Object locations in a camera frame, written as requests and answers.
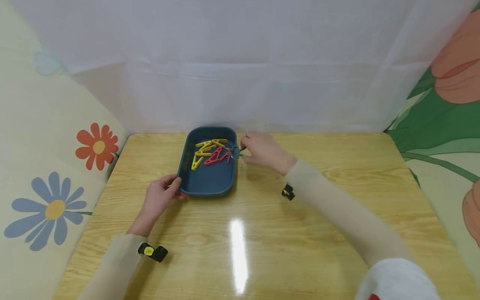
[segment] hand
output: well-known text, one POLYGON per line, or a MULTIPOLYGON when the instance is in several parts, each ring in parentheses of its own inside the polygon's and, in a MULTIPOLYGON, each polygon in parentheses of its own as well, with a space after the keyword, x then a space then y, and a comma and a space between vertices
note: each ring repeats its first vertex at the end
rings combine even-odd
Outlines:
POLYGON ((179 191, 180 184, 181 178, 176 174, 152 181, 147 188, 142 209, 127 233, 148 237, 155 222, 173 199, 185 198, 185 194, 179 191))
POLYGON ((247 147, 252 154, 242 156, 246 164, 264 166, 282 176, 297 163, 297 158, 285 151, 275 138, 267 133, 249 132, 241 138, 240 146, 247 147))

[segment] wood grain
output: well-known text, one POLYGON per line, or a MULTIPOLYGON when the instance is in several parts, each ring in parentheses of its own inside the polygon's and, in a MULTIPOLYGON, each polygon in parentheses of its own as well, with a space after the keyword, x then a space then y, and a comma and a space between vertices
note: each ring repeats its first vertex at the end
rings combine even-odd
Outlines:
MULTIPOLYGON (((472 277, 388 135, 275 137, 393 226, 443 299, 477 298, 472 277)), ((149 182, 177 172, 185 138, 128 139, 55 299, 76 299, 114 236, 135 218, 149 182)), ((365 264, 321 215, 300 199, 282 197, 284 184, 279 175, 239 161, 227 197, 174 203, 150 236, 168 256, 160 264, 142 259, 125 299, 353 299, 365 264)))

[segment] blue tray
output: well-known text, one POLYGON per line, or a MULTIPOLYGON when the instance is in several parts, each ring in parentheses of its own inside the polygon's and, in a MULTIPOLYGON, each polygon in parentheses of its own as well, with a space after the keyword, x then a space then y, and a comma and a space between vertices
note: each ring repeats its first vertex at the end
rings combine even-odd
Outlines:
POLYGON ((204 157, 197 170, 192 171, 193 155, 199 149, 195 144, 212 139, 227 139, 228 142, 223 144, 230 149, 237 145, 237 134, 229 127, 203 126, 192 130, 187 136, 177 174, 182 178, 180 191, 185 194, 204 197, 222 196, 227 194, 233 186, 236 164, 233 158, 228 164, 224 159, 205 166, 204 162, 208 157, 204 157))

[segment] wall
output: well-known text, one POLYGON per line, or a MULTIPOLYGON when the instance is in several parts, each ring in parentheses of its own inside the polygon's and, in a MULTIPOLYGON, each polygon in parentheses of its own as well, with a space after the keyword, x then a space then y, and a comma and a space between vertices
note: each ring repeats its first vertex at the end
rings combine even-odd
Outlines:
POLYGON ((480 288, 480 4, 386 132, 480 288))
POLYGON ((132 132, 383 131, 477 0, 12 0, 132 132))
POLYGON ((6 0, 0 37, 0 299, 50 299, 126 131, 6 0))

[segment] white curtain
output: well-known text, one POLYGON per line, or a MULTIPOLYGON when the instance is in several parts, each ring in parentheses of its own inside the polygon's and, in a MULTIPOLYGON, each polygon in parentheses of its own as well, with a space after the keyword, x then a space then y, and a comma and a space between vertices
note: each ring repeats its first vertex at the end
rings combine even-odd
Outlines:
POLYGON ((382 131, 476 2, 12 0, 131 132, 382 131))

